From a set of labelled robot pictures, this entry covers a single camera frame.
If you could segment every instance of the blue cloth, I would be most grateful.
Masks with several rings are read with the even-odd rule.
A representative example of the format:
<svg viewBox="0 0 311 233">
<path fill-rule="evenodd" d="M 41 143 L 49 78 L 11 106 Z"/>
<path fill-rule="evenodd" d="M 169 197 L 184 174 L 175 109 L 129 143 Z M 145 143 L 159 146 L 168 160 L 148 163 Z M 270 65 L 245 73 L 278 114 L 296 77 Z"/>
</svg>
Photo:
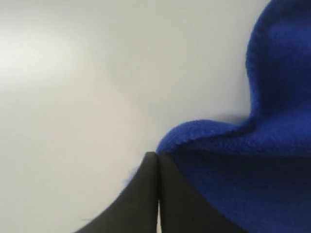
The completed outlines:
<svg viewBox="0 0 311 233">
<path fill-rule="evenodd" d="M 268 4 L 246 69 L 245 122 L 186 122 L 157 151 L 171 154 L 193 187 L 249 232 L 311 233 L 311 0 Z"/>
</svg>

